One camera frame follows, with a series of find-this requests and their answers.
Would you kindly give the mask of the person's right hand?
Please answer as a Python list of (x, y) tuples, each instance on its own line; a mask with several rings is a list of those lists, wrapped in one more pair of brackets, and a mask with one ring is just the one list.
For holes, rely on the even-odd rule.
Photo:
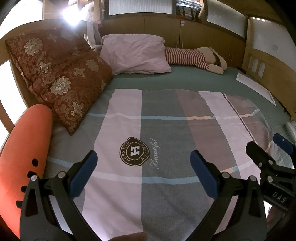
[(276, 206), (272, 206), (269, 209), (268, 216), (266, 218), (267, 231), (271, 231), (274, 228), (282, 228), (290, 219), (290, 212), (284, 213)]

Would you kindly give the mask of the person's left hand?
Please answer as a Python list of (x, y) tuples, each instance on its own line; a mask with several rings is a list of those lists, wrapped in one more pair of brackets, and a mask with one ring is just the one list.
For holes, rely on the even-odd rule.
[(114, 237), (110, 239), (109, 241), (146, 241), (147, 240), (147, 234), (144, 232), (137, 232), (132, 233), (129, 235), (121, 235), (118, 237)]

